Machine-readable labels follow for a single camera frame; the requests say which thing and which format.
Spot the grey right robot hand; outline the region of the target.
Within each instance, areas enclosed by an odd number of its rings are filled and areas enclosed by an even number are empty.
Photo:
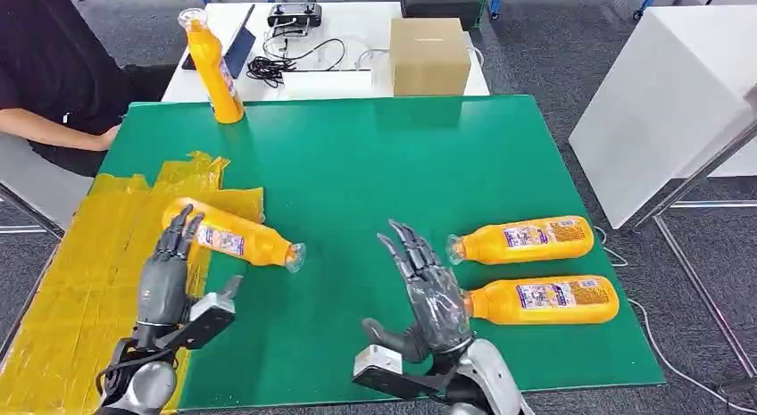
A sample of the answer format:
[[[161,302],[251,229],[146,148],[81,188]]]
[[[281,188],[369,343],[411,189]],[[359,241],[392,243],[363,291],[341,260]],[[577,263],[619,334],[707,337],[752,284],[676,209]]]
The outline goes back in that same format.
[[[378,233],[404,282],[413,323],[403,332],[387,330],[372,318],[362,320],[362,330],[372,344],[400,353],[412,363],[431,354],[456,351],[473,337],[462,291],[453,271],[442,264],[429,242],[407,224],[388,221],[401,243]]]

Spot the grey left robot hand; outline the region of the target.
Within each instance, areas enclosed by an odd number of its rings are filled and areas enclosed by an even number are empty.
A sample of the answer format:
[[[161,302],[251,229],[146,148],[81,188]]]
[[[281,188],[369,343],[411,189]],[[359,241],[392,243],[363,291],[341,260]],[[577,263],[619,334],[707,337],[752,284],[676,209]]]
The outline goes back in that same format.
[[[187,257],[204,218],[195,216],[192,203],[161,233],[140,273],[137,290],[137,324],[141,327],[178,325],[187,304]]]

